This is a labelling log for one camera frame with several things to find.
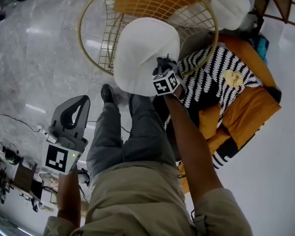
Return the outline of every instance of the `trouser leg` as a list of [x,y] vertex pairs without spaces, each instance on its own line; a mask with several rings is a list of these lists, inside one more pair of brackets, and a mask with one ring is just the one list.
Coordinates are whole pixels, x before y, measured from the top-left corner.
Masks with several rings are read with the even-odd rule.
[[123,162],[121,146],[119,109],[114,103],[105,103],[87,155],[90,180],[101,171]]
[[163,123],[150,99],[132,94],[129,109],[132,128],[129,139],[122,147],[125,161],[156,161],[176,167]]

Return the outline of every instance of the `gray tile floor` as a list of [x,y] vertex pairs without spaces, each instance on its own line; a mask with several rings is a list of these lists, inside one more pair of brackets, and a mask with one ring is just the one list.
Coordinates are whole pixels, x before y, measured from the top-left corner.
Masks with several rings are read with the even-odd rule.
[[[113,84],[114,79],[95,68],[79,47],[77,22],[87,1],[27,0],[8,7],[7,18],[0,23],[0,113],[36,130],[37,124],[48,127],[59,104],[87,94],[91,99],[89,120],[98,118],[103,107],[101,85]],[[104,1],[95,0],[82,25],[83,43],[94,60],[99,56],[105,24]],[[124,100],[121,123],[130,130]],[[86,133],[91,140],[93,128]],[[122,136],[127,139],[128,134],[122,131]],[[13,143],[27,161],[41,164],[42,138],[24,124],[0,116],[0,142]]]

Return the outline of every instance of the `gold wire chair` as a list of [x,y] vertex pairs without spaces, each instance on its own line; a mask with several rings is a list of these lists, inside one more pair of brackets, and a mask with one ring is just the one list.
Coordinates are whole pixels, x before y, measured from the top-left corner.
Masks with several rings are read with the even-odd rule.
[[162,20],[178,31],[180,48],[196,33],[207,29],[215,33],[212,49],[205,60],[183,76],[198,70],[213,54],[217,45],[218,25],[215,15],[205,0],[104,0],[107,21],[98,62],[85,50],[81,39],[83,17],[94,0],[89,0],[78,22],[78,40],[87,59],[100,70],[113,75],[118,38],[124,27],[140,17]]

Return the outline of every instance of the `khaki shirt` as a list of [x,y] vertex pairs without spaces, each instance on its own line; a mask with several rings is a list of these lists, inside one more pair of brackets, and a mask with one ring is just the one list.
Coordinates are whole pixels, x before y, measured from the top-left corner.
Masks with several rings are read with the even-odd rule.
[[235,198],[224,188],[202,196],[193,222],[178,175],[177,169],[157,162],[113,166],[91,183],[85,225],[75,229],[65,219],[49,217],[44,235],[252,235]]

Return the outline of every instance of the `black and white patterned blanket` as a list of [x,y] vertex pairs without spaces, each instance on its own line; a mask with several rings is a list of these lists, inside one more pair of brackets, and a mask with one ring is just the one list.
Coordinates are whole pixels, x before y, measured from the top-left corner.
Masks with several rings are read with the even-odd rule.
[[[177,63],[178,68],[182,73],[190,71],[207,57],[210,50],[211,47],[208,47],[185,57]],[[242,74],[243,86],[232,88],[227,85],[222,76],[227,69],[238,71]],[[220,46],[216,47],[211,58],[198,71],[184,77],[184,82],[186,83],[187,91],[182,103],[195,123],[198,120],[199,110],[220,103],[221,112],[217,127],[222,122],[224,111],[245,87],[261,85],[261,82],[249,70],[246,64],[231,51]],[[165,129],[167,129],[170,122],[171,117],[168,115],[164,121]]]

